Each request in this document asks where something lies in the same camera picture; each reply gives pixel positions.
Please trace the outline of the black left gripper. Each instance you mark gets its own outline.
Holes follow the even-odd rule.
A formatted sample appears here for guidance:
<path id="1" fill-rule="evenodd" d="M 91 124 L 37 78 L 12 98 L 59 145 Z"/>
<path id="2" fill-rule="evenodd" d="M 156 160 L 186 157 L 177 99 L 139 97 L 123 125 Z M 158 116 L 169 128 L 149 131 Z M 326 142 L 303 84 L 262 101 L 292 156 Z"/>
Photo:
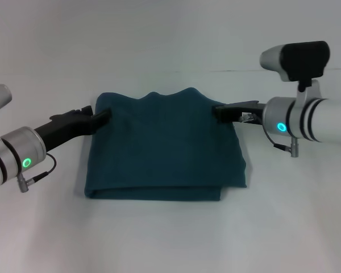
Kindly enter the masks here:
<path id="1" fill-rule="evenodd" d="M 50 122 L 36 128 L 35 131 L 43 140 L 48 152 L 73 138 L 92 135 L 111 119 L 110 108 L 93 115 L 92 107 L 88 105 L 80 110 L 53 115 L 50 117 Z"/>

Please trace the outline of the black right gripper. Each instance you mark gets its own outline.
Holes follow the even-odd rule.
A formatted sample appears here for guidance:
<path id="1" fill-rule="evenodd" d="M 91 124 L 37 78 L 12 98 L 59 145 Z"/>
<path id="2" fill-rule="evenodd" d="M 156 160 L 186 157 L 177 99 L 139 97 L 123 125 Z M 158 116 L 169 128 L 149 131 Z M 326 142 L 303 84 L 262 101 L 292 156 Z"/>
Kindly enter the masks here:
<path id="1" fill-rule="evenodd" d="M 234 104 L 212 106 L 212 115 L 219 123 L 250 123 L 262 125 L 266 104 L 259 101 L 237 102 Z"/>

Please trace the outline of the blue shirt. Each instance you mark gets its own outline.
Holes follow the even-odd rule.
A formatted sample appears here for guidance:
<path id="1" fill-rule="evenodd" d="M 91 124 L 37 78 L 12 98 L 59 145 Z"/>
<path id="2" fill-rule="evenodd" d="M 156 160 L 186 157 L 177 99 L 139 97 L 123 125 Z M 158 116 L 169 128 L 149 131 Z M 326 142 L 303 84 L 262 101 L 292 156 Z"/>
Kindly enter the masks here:
<path id="1" fill-rule="evenodd" d="M 92 137 L 85 196 L 219 201 L 223 188 L 245 188 L 238 136 L 212 115 L 216 105 L 194 88 L 142 98 L 102 93 L 95 110 L 112 117 Z"/>

